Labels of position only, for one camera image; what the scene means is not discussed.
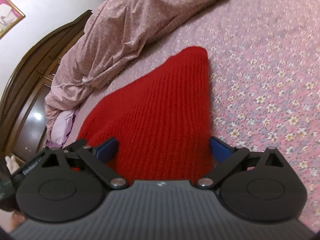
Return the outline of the red knit cardigan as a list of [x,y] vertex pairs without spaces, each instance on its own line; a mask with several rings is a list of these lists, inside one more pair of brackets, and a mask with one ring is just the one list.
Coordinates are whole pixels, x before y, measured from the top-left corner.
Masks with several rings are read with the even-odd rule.
[[108,166],[127,181],[196,181],[213,167],[209,148],[209,61],[188,47],[136,81],[105,96],[78,138],[119,143]]

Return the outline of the dark wooden headboard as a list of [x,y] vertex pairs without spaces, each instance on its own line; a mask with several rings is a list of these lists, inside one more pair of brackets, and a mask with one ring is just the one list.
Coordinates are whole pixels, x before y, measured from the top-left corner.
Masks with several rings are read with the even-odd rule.
[[63,55],[83,35],[91,14],[87,10],[46,35],[17,65],[1,99],[1,157],[14,155],[25,162],[44,146],[44,98]]

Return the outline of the lilac pillow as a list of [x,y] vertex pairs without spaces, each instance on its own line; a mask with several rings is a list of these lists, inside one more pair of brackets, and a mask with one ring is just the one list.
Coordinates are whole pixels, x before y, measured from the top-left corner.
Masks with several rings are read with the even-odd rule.
[[58,115],[53,124],[50,137],[46,140],[48,148],[61,148],[66,143],[78,112],[78,109],[71,109]]

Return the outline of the pink floral bed sheet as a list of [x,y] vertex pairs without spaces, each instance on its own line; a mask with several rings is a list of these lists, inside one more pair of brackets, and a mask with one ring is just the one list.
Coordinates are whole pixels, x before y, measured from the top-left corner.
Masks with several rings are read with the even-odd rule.
[[300,216],[319,230],[319,0],[220,0],[139,57],[81,106],[67,143],[107,94],[189,46],[210,60],[212,135],[262,151],[275,146],[304,183]]

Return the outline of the pink crumpled duvet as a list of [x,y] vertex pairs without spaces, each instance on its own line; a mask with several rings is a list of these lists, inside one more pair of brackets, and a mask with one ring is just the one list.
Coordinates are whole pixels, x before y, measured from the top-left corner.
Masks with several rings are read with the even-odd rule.
[[106,0],[84,34],[65,53],[45,98],[47,134],[59,114],[77,107],[137,58],[143,47],[168,35],[217,0]]

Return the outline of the framed wall picture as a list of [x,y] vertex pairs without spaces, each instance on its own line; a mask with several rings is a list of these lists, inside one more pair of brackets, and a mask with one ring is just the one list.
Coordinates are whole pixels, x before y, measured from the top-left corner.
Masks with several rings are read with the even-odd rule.
[[25,18],[25,14],[12,3],[11,0],[0,0],[0,20],[2,38],[10,29],[12,29],[18,22]]

